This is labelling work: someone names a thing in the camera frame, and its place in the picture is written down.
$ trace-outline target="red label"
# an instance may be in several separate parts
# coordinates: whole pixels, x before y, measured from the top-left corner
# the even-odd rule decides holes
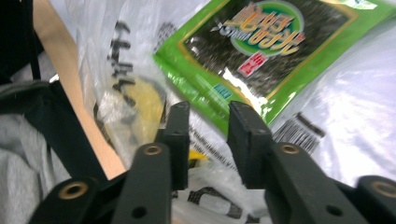
[[[238,68],[238,72],[245,77],[250,77],[257,69],[259,69],[268,59],[265,55],[257,52],[250,56],[241,66]]]

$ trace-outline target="wooden board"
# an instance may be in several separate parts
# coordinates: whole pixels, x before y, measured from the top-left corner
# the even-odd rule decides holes
[[[34,26],[107,178],[120,175],[125,172],[120,158],[107,144],[84,107],[76,43],[48,0],[34,1]]]

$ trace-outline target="yellow object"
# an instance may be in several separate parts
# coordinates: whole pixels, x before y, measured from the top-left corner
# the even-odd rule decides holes
[[[190,150],[189,161],[193,161],[193,160],[197,160],[197,161],[207,160],[207,156],[205,156],[204,154],[199,153],[197,151]]]
[[[134,81],[134,85],[124,85],[122,93],[135,101],[134,135],[139,143],[146,144],[154,141],[157,134],[163,101],[152,84],[138,77]]]

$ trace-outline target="barcode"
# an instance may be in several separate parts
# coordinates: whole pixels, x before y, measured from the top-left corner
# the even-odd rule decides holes
[[[311,124],[300,113],[287,120],[275,133],[276,142],[293,143],[312,154],[325,133]]]

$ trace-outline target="seaweed package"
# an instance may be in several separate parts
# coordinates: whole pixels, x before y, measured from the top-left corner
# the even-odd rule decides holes
[[[379,0],[212,0],[154,59],[227,133],[231,101],[252,105],[270,123],[369,29],[394,14]]]

